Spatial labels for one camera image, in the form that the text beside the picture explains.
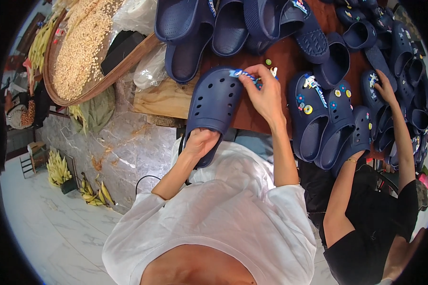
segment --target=wooden table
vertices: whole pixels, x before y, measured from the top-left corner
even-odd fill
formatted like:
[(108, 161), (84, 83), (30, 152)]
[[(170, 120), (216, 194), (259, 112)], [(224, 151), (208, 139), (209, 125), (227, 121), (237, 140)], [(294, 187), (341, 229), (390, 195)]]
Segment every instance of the wooden table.
[[(325, 34), (332, 31), (342, 34), (345, 31), (336, 17), (334, 5), (324, 4), (319, 0), (306, 0), (306, 2), (314, 12)], [(248, 54), (245, 50), (233, 57), (218, 57), (207, 47), (204, 51), (200, 71), (203, 74), (217, 65), (228, 65), (233, 68), (244, 69), (259, 63), (265, 64), (266, 59), (272, 61), (270, 67), (277, 67), (277, 76), (281, 84), (282, 109), (287, 118), (288, 136), (291, 138), (292, 119), (287, 107), (287, 83), (297, 72), (312, 71), (313, 68), (313, 65), (304, 59), (293, 37), (287, 37), (277, 42), (262, 57)], [(363, 103), (360, 94), (360, 75), (369, 69), (372, 69), (372, 67), (363, 52), (350, 54), (350, 70), (345, 80), (350, 83), (352, 91), (351, 103), (354, 107)], [(156, 88), (136, 93), (133, 111), (186, 119), (192, 92), (198, 78), (199, 75), (188, 85), (179, 85), (168, 78)], [(245, 90), (241, 95), (240, 104), (231, 127), (248, 129), (259, 133), (271, 133), (268, 123), (255, 111)], [(371, 156), (378, 159), (383, 158), (383, 154), (378, 154), (373, 148), (371, 148)]]

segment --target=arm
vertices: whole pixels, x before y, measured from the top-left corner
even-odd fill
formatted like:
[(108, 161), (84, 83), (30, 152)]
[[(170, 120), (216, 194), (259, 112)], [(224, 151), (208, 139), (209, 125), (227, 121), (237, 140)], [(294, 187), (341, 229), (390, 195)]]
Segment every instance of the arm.
[(404, 121), (403, 114), (393, 93), (392, 86), (388, 78), (380, 70), (376, 70), (379, 75), (382, 86), (375, 84), (374, 88), (379, 90), (382, 98), (390, 104), (392, 108), (393, 127), (395, 133), (396, 148), (398, 152), (399, 163), (399, 182), (398, 182), (398, 195), (404, 186), (409, 182), (415, 180), (415, 166), (412, 151), (412, 142), (409, 135), (408, 128)]
[(274, 151), (274, 185), (299, 184), (297, 166), (287, 134), (287, 120), (282, 111), (281, 86), (269, 69), (263, 64), (254, 65), (244, 70), (262, 78), (262, 89), (258, 90), (252, 80), (245, 75), (239, 77), (249, 98), (271, 129)]
[(328, 248), (355, 230), (352, 223), (345, 216), (345, 211), (352, 192), (356, 161), (363, 152), (360, 151), (354, 154), (344, 162), (331, 190), (324, 218), (325, 240)]
[(175, 165), (163, 176), (152, 190), (152, 193), (164, 200), (176, 196), (188, 179), (198, 161), (204, 157), (217, 143), (220, 134), (208, 129), (196, 128), (190, 133), (187, 144)]

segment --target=wooden board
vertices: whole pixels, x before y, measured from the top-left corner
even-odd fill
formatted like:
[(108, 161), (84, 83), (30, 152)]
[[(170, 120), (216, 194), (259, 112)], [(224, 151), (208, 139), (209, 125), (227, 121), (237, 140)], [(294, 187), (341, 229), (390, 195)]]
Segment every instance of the wooden board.
[[(129, 55), (127, 55), (121, 63), (116, 66), (110, 73), (108, 73), (102, 80), (87, 82), (83, 88), (82, 94), (74, 100), (67, 101), (65, 99), (60, 98), (57, 95), (57, 91), (54, 88), (53, 80), (54, 80), (54, 70), (55, 63), (57, 60), (57, 55), (59, 54), (60, 48), (62, 47), (63, 39), (65, 38), (65, 34), (58, 39), (58, 42), (55, 44), (54, 37), (57, 31), (57, 27), (62, 22), (65, 17), (66, 11), (64, 11), (58, 18), (54, 25), (54, 28), (51, 31), (51, 35), (49, 37), (49, 42), (46, 47), (44, 65), (43, 65), (43, 78), (46, 86), (46, 90), (49, 94), (49, 97), (60, 106), (71, 106), (78, 105), (87, 100), (92, 99), (98, 94), (102, 93), (109, 86), (111, 86), (114, 82), (116, 82), (120, 77), (126, 74), (132, 66), (137, 64), (144, 55), (148, 54), (152, 49), (154, 49), (160, 41), (155, 37), (154, 33), (150, 34), (146, 37)], [(109, 48), (109, 37), (106, 36), (103, 40), (103, 49), (96, 55), (98, 58), (105, 58), (106, 53)]]
[(133, 112), (187, 119), (192, 93), (199, 78), (200, 73), (187, 85), (181, 85), (168, 77), (157, 87), (136, 92)]

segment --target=blue label charm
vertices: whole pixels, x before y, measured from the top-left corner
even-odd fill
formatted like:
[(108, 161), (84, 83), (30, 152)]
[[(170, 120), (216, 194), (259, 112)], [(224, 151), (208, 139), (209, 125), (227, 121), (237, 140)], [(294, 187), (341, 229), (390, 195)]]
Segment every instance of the blue label charm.
[(302, 2), (302, 0), (293, 0), (292, 3), (293, 6), (302, 10), (304, 14), (308, 14), (308, 10), (306, 9), (306, 7), (304, 7), (304, 3)]
[(214, 1), (213, 0), (208, 0), (208, 5), (209, 8), (211, 9), (211, 13), (213, 14), (214, 18), (215, 18), (215, 7), (214, 7)]
[(255, 77), (243, 71), (242, 69), (230, 70), (230, 74), (228, 76), (238, 78), (240, 77), (241, 74), (244, 74), (245, 76), (249, 77), (252, 81), (254, 81), (254, 83), (256, 83), (257, 79), (255, 79)]
[(322, 101), (324, 107), (328, 108), (324, 94), (322, 93), (322, 89), (320, 89), (320, 84), (315, 81), (315, 75), (309, 76), (308, 74), (305, 74), (304, 78), (306, 78), (306, 81), (304, 82), (303, 87), (314, 88), (315, 91), (317, 91), (317, 93), (319, 94), (320, 100)]

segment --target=round woven tray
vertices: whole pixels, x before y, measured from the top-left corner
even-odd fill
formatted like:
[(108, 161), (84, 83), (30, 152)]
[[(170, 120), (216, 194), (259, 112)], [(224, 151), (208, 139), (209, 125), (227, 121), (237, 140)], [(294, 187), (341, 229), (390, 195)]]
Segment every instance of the round woven tray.
[[(102, 80), (100, 81), (91, 80), (90, 82), (87, 82), (83, 88), (82, 94), (78, 96), (76, 99), (68, 101), (60, 98), (57, 95), (57, 91), (54, 88), (54, 84), (53, 84), (54, 73), (55, 73), (55, 63), (56, 63), (60, 48), (62, 47), (62, 42), (65, 38), (65, 34), (58, 39), (57, 43), (54, 43), (54, 37), (58, 26), (60, 25), (63, 18), (65, 17), (65, 14), (66, 14), (66, 11), (60, 14), (60, 16), (57, 18), (54, 28), (51, 31), (51, 35), (49, 36), (49, 42), (46, 46), (45, 58), (44, 58), (44, 64), (43, 64), (43, 78), (44, 78), (44, 83), (46, 86), (47, 93), (49, 94), (49, 97), (51, 97), (51, 99), (54, 101), (54, 103), (60, 106), (78, 105), (102, 93), (109, 86), (115, 83), (120, 77), (126, 74), (131, 69), (132, 66), (137, 64), (143, 58), (144, 55), (148, 54), (148, 52), (150, 52), (153, 48), (155, 48), (157, 44), (160, 42), (155, 37), (154, 33), (150, 34)], [(105, 48), (103, 48), (97, 54), (98, 58), (106, 57), (106, 53), (109, 48), (108, 41), (109, 41), (109, 38), (105, 37), (105, 39), (103, 40), (103, 46)]]

